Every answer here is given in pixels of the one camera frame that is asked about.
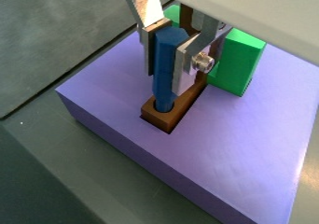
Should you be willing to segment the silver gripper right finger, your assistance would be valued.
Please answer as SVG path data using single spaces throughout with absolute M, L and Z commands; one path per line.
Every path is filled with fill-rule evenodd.
M 199 30 L 177 48 L 173 93 L 181 96 L 195 84 L 197 74 L 207 74 L 217 63 L 209 55 L 211 45 L 233 30 L 233 26 L 195 10 L 191 25 Z

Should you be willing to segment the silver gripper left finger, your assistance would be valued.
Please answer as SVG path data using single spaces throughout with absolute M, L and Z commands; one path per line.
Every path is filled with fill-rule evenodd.
M 161 0 L 126 0 L 138 23 L 141 43 L 145 49 L 145 69 L 154 75 L 155 32 L 173 24 L 165 17 Z

